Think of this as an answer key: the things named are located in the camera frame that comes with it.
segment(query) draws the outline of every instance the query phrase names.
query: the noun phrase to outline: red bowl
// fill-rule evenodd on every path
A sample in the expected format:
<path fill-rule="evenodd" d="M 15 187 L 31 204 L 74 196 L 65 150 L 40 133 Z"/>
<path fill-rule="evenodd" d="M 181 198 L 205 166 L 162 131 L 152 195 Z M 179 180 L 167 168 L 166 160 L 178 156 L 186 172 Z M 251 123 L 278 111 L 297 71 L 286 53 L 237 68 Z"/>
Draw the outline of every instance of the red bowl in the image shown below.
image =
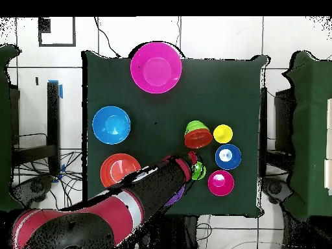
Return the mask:
<path fill-rule="evenodd" d="M 128 154 L 111 155 L 101 165 L 101 182 L 107 188 L 140 168 L 138 161 Z"/>

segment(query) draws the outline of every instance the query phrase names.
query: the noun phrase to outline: yellow cup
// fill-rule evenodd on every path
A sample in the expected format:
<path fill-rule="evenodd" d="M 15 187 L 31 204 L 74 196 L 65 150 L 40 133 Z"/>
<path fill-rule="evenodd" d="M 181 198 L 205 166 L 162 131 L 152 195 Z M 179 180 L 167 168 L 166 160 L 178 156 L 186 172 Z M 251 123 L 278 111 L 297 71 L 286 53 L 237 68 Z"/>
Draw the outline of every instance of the yellow cup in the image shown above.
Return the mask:
<path fill-rule="evenodd" d="M 233 130 L 228 125 L 222 124 L 213 131 L 213 137 L 216 142 L 228 143 L 233 137 Z"/>

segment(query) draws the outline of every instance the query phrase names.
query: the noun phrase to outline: table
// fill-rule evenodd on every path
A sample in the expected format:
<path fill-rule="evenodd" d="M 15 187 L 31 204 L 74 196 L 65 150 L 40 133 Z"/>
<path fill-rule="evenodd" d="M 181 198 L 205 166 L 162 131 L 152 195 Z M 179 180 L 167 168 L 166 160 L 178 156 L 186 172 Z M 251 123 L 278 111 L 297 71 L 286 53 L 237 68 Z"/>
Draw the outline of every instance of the table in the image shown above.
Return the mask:
<path fill-rule="evenodd" d="M 93 52 L 82 53 L 84 94 L 83 112 L 88 129 L 88 192 L 91 198 L 104 190 L 100 179 L 103 161 L 115 153 L 135 157 L 141 167 L 156 163 L 169 154 L 188 152 L 184 131 L 188 122 L 202 121 L 212 132 L 220 124 L 233 129 L 231 143 L 238 146 L 243 160 L 230 171 L 235 180 L 231 194 L 218 197 L 210 193 L 209 175 L 220 168 L 215 152 L 220 144 L 213 140 L 199 149 L 207 174 L 168 210 L 181 215 L 243 215 L 258 217 L 257 150 L 261 68 L 266 56 L 252 60 L 182 60 L 182 75 L 169 92 L 152 95 L 139 89 L 130 75 L 129 58 L 103 58 Z M 93 134 L 92 120 L 105 106 L 118 106 L 130 117 L 131 131 L 120 144 L 106 145 Z"/>
<path fill-rule="evenodd" d="M 0 210 L 9 212 L 13 209 L 21 209 L 21 204 L 14 200 L 9 193 L 12 183 L 12 124 L 9 96 L 9 82 L 6 76 L 6 66 L 9 61 L 17 56 L 19 51 L 12 45 L 0 46 Z"/>
<path fill-rule="evenodd" d="M 292 142 L 295 150 L 290 186 L 294 194 L 284 203 L 297 219 L 332 216 L 332 196 L 324 188 L 327 100 L 332 98 L 332 62 L 310 53 L 293 54 L 285 73 L 296 97 Z"/>

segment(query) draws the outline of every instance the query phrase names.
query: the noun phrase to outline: pink cup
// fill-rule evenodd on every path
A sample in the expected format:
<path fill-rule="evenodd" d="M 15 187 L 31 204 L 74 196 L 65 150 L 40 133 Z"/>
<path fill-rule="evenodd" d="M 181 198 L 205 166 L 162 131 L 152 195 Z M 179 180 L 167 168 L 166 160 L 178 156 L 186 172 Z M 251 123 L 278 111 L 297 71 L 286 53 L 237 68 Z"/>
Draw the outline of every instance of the pink cup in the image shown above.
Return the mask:
<path fill-rule="evenodd" d="M 207 185 L 216 196 L 227 196 L 234 188 L 234 179 L 229 172 L 217 170 L 211 174 Z"/>

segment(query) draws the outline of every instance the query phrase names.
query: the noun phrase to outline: green cup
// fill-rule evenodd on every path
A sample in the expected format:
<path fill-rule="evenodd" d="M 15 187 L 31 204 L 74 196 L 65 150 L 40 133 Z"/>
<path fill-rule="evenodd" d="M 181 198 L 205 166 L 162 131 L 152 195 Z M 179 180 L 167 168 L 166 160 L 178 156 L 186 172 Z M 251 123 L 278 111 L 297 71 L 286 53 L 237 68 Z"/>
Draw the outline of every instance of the green cup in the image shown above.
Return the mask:
<path fill-rule="evenodd" d="M 185 129 L 184 136 L 186 134 L 188 134 L 189 132 L 191 132 L 193 130 L 198 130 L 198 129 L 208 129 L 209 130 L 209 128 L 207 126 L 205 126 L 203 123 L 201 123 L 200 121 L 191 121 L 188 123 L 187 128 Z"/>
<path fill-rule="evenodd" d="M 196 164 L 191 166 L 193 180 L 201 180 L 206 174 L 206 167 L 201 162 L 197 162 Z"/>

